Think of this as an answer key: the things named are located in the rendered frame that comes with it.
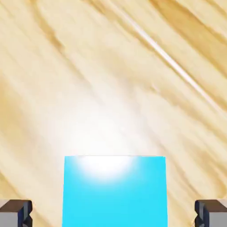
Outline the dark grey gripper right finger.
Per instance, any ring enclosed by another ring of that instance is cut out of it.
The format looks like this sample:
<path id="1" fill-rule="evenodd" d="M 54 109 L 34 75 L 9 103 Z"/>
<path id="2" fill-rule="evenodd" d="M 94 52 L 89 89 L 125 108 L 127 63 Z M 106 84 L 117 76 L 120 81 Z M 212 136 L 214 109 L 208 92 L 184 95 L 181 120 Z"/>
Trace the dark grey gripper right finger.
<path id="1" fill-rule="evenodd" d="M 227 199 L 196 200 L 195 227 L 227 227 Z"/>

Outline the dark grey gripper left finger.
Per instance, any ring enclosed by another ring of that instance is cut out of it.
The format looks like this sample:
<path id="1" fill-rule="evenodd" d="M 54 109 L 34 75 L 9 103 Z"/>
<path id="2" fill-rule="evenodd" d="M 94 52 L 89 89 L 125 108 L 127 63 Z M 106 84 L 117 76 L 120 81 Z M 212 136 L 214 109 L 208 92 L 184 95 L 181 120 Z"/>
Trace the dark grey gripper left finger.
<path id="1" fill-rule="evenodd" d="M 0 199 L 0 227 L 32 227 L 31 200 Z"/>

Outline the small cyan cube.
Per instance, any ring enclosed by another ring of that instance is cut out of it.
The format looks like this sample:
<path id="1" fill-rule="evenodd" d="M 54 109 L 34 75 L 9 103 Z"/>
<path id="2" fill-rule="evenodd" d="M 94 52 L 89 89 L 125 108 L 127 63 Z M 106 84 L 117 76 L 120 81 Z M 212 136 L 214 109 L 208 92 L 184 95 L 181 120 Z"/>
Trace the small cyan cube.
<path id="1" fill-rule="evenodd" d="M 67 156 L 62 227 L 168 227 L 166 160 Z"/>

